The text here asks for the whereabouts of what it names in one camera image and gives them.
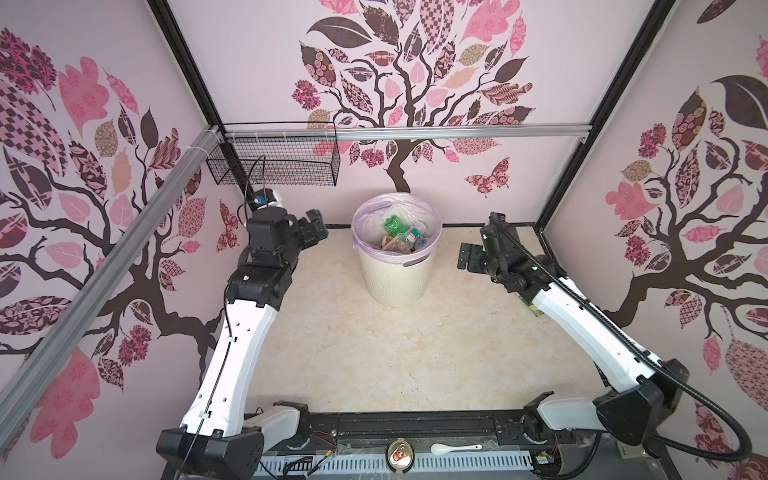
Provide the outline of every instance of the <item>black wire basket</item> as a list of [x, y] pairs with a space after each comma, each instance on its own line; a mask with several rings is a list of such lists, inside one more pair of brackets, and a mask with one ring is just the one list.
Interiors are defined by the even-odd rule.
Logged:
[[207, 163], [217, 184], [333, 185], [339, 178], [336, 126], [324, 121], [225, 124], [225, 134]]

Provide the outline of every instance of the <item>white trash can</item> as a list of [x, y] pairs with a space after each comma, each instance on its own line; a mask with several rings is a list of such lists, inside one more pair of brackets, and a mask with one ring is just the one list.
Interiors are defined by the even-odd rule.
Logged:
[[[429, 237], [426, 246], [407, 255], [371, 247], [371, 243], [381, 243], [386, 234], [384, 222], [392, 215], [397, 215], [408, 224], [423, 223], [425, 232], [422, 234]], [[361, 205], [352, 218], [352, 235], [371, 296], [389, 306], [409, 305], [418, 300], [427, 288], [441, 231], [440, 213], [429, 202], [415, 195], [402, 192], [384, 194]]]

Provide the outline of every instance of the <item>black cable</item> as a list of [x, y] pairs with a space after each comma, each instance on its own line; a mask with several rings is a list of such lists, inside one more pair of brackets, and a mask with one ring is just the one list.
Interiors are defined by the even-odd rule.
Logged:
[[[227, 312], [227, 290], [229, 290], [230, 281], [232, 280], [232, 276], [227, 280], [227, 286], [224, 287], [224, 319], [227, 321], [227, 330], [230, 333], [230, 338], [232, 337], [232, 325], [230, 324], [230, 316]], [[219, 368], [219, 374], [216, 377], [216, 382], [214, 382], [214, 387], [210, 391], [210, 397], [208, 397], [208, 403], [205, 405], [205, 410], [203, 411], [203, 415], [206, 415], [208, 413], [208, 409], [210, 408], [210, 404], [214, 401], [214, 393], [216, 392], [216, 387], [219, 386], [219, 380], [221, 380], [221, 374], [224, 371], [224, 365], [227, 364], [227, 357], [230, 355], [230, 346], [232, 345], [232, 342], [227, 343], [227, 349], [224, 351], [224, 360], [221, 362], [221, 368]], [[181, 461], [181, 467], [176, 471], [176, 474], [174, 475], [174, 480], [178, 480], [179, 476], [181, 475], [181, 471], [184, 469], [184, 466], [187, 464], [187, 459], [190, 456], [190, 452], [192, 452], [192, 447], [194, 447], [194, 443], [197, 440], [197, 436], [200, 434], [200, 429], [203, 428], [203, 422], [205, 422], [205, 418], [203, 417], [200, 419], [200, 424], [197, 426], [197, 431], [194, 434], [194, 437], [192, 437], [192, 443], [190, 443], [190, 448], [187, 449], [187, 454], [184, 456], [184, 460]]]
[[635, 345], [634, 342], [629, 340], [626, 334], [624, 334], [624, 332], [619, 327], [617, 327], [616, 324], [613, 323], [611, 319], [606, 317], [604, 313], [598, 310], [594, 305], [589, 303], [586, 299], [583, 299], [581, 298], [581, 296], [577, 295], [576, 292], [568, 288], [568, 286], [565, 283], [563, 283], [559, 278], [557, 278], [555, 275], [550, 273], [549, 270], [544, 268], [544, 266], [541, 265], [538, 262], [538, 260], [536, 260], [536, 257], [534, 257], [533, 254], [528, 251], [528, 249], [523, 247], [520, 244], [520, 242], [517, 239], [515, 239], [515, 237], [511, 233], [509, 233], [506, 228], [504, 228], [504, 225], [502, 225], [500, 220], [494, 217], [491, 217], [491, 222], [496, 226], [498, 230], [500, 230], [504, 234], [505, 237], [507, 237], [508, 240], [512, 242], [513, 245], [515, 245], [515, 247], [520, 249], [520, 251], [524, 253], [525, 256], [527, 256], [528, 259], [536, 267], [545, 271], [547, 273], [547, 276], [552, 278], [552, 280], [557, 286], [559, 286], [572, 299], [576, 300], [576, 302], [578, 302], [581, 306], [583, 306], [589, 313], [594, 315], [594, 317], [597, 318], [606, 328], [608, 328], [608, 330], [610, 330], [611, 333], [613, 333], [614, 336], [616, 336], [616, 338], [618, 338], [635, 355], [636, 359], [639, 359], [641, 362], [651, 367], [656, 373], [668, 379], [677, 388], [683, 390], [688, 395], [694, 397], [696, 400], [698, 400], [704, 406], [706, 406], [709, 410], [712, 410], [712, 412], [715, 415], [719, 416], [733, 430], [733, 433], [736, 434], [736, 437], [739, 439], [739, 448], [733, 452], [719, 453], [719, 452], [710, 452], [707, 450], [697, 449], [690, 445], [686, 445], [684, 443], [667, 439], [656, 433], [651, 434], [650, 437], [652, 439], [657, 440], [665, 444], [666, 446], [672, 447], [673, 449], [690, 453], [691, 455], [695, 455], [697, 457], [708, 458], [710, 460], [717, 460], [720, 462], [731, 462], [731, 463], [740, 462], [741, 460], [744, 460], [745, 458], [750, 456], [750, 454], [752, 453], [752, 440], [750, 439], [750, 436], [746, 432], [744, 427], [742, 427], [741, 424], [734, 417], [732, 417], [730, 413], [726, 412], [725, 409], [723, 409], [722, 407], [717, 405], [715, 402], [707, 398], [703, 393], [699, 392], [694, 387], [689, 386], [687, 383], [680, 381], [669, 370], [665, 369], [661, 365], [656, 364], [654, 361], [652, 361], [647, 356], [645, 356], [644, 352], [638, 349], [637, 345]]

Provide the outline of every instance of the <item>marble floor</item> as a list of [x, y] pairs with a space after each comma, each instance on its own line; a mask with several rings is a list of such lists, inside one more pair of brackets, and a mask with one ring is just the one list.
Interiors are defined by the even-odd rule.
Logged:
[[[522, 243], [541, 253], [531, 228]], [[602, 387], [552, 319], [487, 276], [456, 268], [478, 228], [445, 228], [424, 296], [399, 308], [362, 281], [350, 230], [331, 230], [299, 266], [257, 362], [247, 412], [278, 400], [314, 412], [516, 409], [546, 390]]]

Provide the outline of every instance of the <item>tree mural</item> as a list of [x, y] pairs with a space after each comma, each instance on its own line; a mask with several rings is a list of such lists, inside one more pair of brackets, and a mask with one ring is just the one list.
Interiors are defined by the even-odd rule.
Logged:
[[[730, 343], [725, 363], [731, 375], [768, 410], [768, 354], [734, 335], [741, 330], [768, 341], [768, 297], [743, 288], [768, 288], [768, 147], [726, 136], [728, 118], [768, 130], [768, 86], [746, 75], [715, 82], [725, 88], [727, 115], [707, 111], [697, 89], [672, 123], [671, 145], [665, 146], [663, 124], [645, 131], [638, 150], [643, 159], [622, 171], [632, 183], [621, 182], [606, 196], [628, 220], [616, 236], [626, 239], [624, 256], [638, 272], [619, 310], [607, 314], [627, 326], [649, 290], [670, 290], [664, 305], [680, 309], [681, 328], [699, 318], [707, 324], [702, 352], [710, 370], [720, 366], [721, 345]], [[702, 184], [707, 178], [714, 180]], [[727, 332], [713, 326], [715, 306], [723, 309]]]
[[[44, 294], [32, 294], [0, 309], [0, 334], [18, 338], [0, 342], [0, 355], [25, 356], [35, 350], [41, 338], [32, 342], [24, 337], [52, 326], [70, 304], [55, 290], [83, 288], [120, 235], [147, 206], [149, 194], [162, 185], [161, 176], [174, 167], [181, 151], [176, 129], [161, 140], [150, 109], [140, 116], [131, 90], [105, 72], [119, 100], [108, 103], [110, 89], [99, 84], [99, 67], [92, 59], [81, 58], [79, 70], [66, 65], [65, 71], [56, 72], [50, 58], [35, 47], [32, 53], [47, 59], [45, 81], [51, 82], [47, 88], [48, 83], [38, 79], [33, 69], [29, 47], [7, 29], [0, 37], [0, 51], [5, 61], [0, 62], [0, 68], [8, 79], [0, 79], [2, 161], [8, 167], [7, 185], [15, 186], [15, 191], [0, 191], [5, 215], [0, 219], [0, 299], [14, 292], [27, 276], [32, 282], [32, 276], [54, 280]], [[57, 76], [61, 103], [75, 126], [67, 144], [54, 124], [25, 96], [36, 92], [30, 78], [44, 90], [51, 90]], [[84, 125], [89, 121], [101, 122], [92, 141], [83, 138]], [[100, 392], [98, 378], [123, 389], [124, 370], [146, 358], [151, 340], [174, 334], [193, 337], [202, 380], [206, 353], [216, 346], [214, 333], [220, 318], [203, 323], [194, 316], [182, 316], [169, 311], [164, 298], [165, 292], [176, 291], [174, 278], [184, 273], [178, 257], [200, 247], [194, 237], [202, 227], [207, 200], [195, 197], [201, 174], [198, 169], [131, 265], [130, 284], [107, 301], [93, 328], [85, 333], [99, 338], [94, 351], [88, 355], [76, 349], [67, 369], [38, 404], [42, 410], [31, 428], [31, 440], [39, 442], [53, 435], [54, 458], [66, 455], [74, 446], [74, 421], [93, 412], [91, 400]], [[49, 209], [51, 206], [60, 206], [65, 217], [60, 217], [56, 208]], [[220, 209], [226, 230], [218, 250], [237, 244], [237, 221], [226, 206], [220, 204]], [[22, 243], [33, 234], [41, 236], [31, 246], [30, 239]], [[82, 402], [73, 400], [81, 396]]]
[[[306, 43], [300, 42], [311, 81], [299, 80], [293, 99], [313, 110], [310, 127], [325, 128], [328, 121], [340, 127], [520, 124], [534, 110], [503, 107], [533, 88], [532, 83], [511, 83], [525, 62], [514, 58], [526, 36], [522, 15], [511, 32], [508, 22], [519, 0], [459, 0], [464, 15], [474, 9], [463, 30], [455, 27], [454, 0], [422, 0], [418, 10], [416, 0], [362, 0], [359, 8], [354, 0], [320, 2], [337, 14], [356, 15], [358, 21], [348, 16], [323, 18], [310, 27]], [[308, 45], [315, 38], [311, 35], [318, 34], [336, 47], [324, 51]], [[325, 100], [333, 106], [318, 108]], [[339, 142], [339, 151], [349, 152], [350, 164], [361, 160], [370, 168], [385, 165], [397, 191], [409, 192], [403, 170], [409, 157], [432, 162], [440, 152], [448, 161], [459, 162], [460, 155], [496, 145], [492, 138], [462, 138], [452, 146], [421, 138]], [[318, 148], [326, 153], [325, 146]], [[466, 180], [486, 194], [506, 184], [499, 180], [505, 174], [495, 173]]]

